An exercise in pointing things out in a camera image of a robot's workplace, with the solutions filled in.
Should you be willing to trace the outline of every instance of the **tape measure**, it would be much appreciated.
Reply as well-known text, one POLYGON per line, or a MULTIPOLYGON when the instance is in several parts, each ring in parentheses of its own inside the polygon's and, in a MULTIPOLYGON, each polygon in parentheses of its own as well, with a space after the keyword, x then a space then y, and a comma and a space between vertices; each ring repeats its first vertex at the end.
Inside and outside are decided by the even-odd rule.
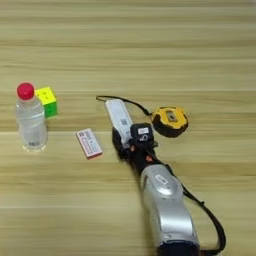
POLYGON ((143 113, 150 117, 155 130, 161 135, 168 138, 175 138, 182 134, 188 128, 188 119, 184 114, 184 110, 180 107, 160 107, 154 112, 149 112, 141 104, 116 96, 97 96, 99 101, 105 99, 120 99, 139 107, 143 113))

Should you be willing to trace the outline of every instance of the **red bottle cap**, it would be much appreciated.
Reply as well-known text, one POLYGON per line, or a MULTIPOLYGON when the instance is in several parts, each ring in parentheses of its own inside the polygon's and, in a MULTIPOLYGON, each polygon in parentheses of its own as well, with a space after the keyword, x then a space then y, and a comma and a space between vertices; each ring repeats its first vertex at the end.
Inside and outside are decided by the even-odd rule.
POLYGON ((17 94, 22 100, 30 100, 35 94, 34 86, 30 83, 22 83, 17 88, 17 94))

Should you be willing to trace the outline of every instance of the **plastic water bottle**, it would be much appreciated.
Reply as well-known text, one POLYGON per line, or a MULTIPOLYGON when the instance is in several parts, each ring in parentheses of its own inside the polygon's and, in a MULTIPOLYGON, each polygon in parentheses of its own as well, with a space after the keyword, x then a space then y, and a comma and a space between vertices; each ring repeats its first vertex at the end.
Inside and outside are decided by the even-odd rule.
POLYGON ((30 83, 20 84, 17 94, 16 120, 23 147, 29 151, 40 151, 47 141, 44 107, 30 83))

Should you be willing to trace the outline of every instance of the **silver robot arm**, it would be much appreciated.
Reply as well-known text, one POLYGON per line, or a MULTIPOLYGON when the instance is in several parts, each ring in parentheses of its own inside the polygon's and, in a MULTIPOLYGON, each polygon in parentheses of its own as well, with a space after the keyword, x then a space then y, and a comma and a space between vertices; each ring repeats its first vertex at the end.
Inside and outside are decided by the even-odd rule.
POLYGON ((199 255, 197 233, 179 180, 165 165, 155 164, 143 170, 140 181, 158 255, 199 255))

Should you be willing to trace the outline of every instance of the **black cable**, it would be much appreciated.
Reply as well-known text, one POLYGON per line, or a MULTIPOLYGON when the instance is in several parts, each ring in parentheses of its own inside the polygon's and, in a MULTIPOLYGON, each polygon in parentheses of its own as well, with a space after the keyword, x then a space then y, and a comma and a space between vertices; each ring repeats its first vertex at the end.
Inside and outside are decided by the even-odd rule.
POLYGON ((104 100, 104 99, 102 99, 102 98, 106 98, 106 99, 119 99, 119 100, 122 100, 122 101, 124 101, 124 102, 134 104, 134 105, 136 105, 137 107, 139 107, 139 108, 143 111, 143 113, 144 113, 146 116, 151 116, 151 115, 152 115, 152 113, 150 113, 146 108, 144 108, 141 104, 139 104, 139 103, 137 103, 137 102, 134 102, 134 101, 131 101, 131 100, 122 98, 122 97, 117 97, 117 96, 108 96, 108 95, 99 95, 99 96, 96 96, 96 100, 106 102, 106 100, 104 100))
MULTIPOLYGON (((151 152, 147 151, 148 155, 150 155, 156 162, 158 162, 159 164, 163 164, 165 165, 168 170, 170 171, 170 174, 173 175, 175 178, 177 178, 179 180, 179 178, 174 174, 172 168, 168 165, 168 164, 164 164, 162 161, 160 161, 156 155, 153 155, 151 152)), ((198 206, 200 206, 205 212, 206 214, 209 216, 209 218, 211 219, 216 232, 218 234, 218 240, 219 240, 219 248, 217 249, 209 249, 209 250, 201 250, 201 252, 204 254, 204 256, 213 256, 213 255, 217 255, 218 253, 220 253, 221 251, 223 251, 226 247, 226 243, 227 243, 227 239, 226 239, 226 235, 225 235, 225 231, 223 226, 221 225, 221 223, 219 222, 219 220, 215 217, 215 215, 205 206, 205 202, 204 201, 200 201, 198 200, 191 192, 189 192, 189 190, 182 184, 182 182, 179 180, 179 182, 181 183, 183 190, 184 190, 184 195, 189 198, 190 200, 196 202, 198 204, 198 206)))

